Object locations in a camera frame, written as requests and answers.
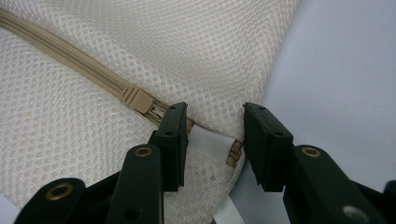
white fabric tab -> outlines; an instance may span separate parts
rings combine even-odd
[[[0,194],[0,223],[14,223],[20,209]]]
[[[189,147],[207,153],[220,161],[227,161],[234,139],[212,133],[194,125],[189,135]]]
[[[228,194],[219,202],[212,216],[216,224],[245,224]]]

light blue surface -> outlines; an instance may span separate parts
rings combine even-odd
[[[296,145],[325,149],[349,178],[382,191],[396,179],[396,2],[303,0],[263,105]],[[250,223],[288,223],[280,193],[247,164],[231,198]]]

beige zipper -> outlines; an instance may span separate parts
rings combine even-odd
[[[163,113],[168,105],[160,102],[126,79],[107,69],[95,59],[67,43],[57,35],[29,21],[18,18],[1,8],[0,27],[23,38],[58,62],[82,74],[93,83],[104,88],[123,101],[127,106],[141,113],[157,126],[160,124]],[[187,119],[188,133],[191,131],[193,125],[194,121],[192,119]],[[229,159],[226,161],[228,165],[232,167],[236,166],[241,155],[241,148],[242,143],[235,141],[230,150]]]

white table surface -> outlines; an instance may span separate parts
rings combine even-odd
[[[396,1],[302,0],[262,104],[295,145],[382,191],[396,179]],[[231,193],[247,224],[289,223],[282,196],[263,192],[248,162]]]

metal rivet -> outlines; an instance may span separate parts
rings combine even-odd
[[[149,148],[149,147],[141,147],[138,150],[136,150],[134,152],[134,154],[137,157],[147,157],[149,154],[151,154],[151,152],[152,152],[151,148]]]
[[[351,205],[343,207],[344,214],[356,223],[366,224],[370,223],[370,218],[359,208]]]
[[[50,201],[57,201],[66,197],[72,191],[73,191],[73,185],[69,183],[61,183],[53,187],[46,193],[46,199]]]
[[[319,150],[312,147],[304,147],[301,151],[309,157],[319,157],[321,155]]]

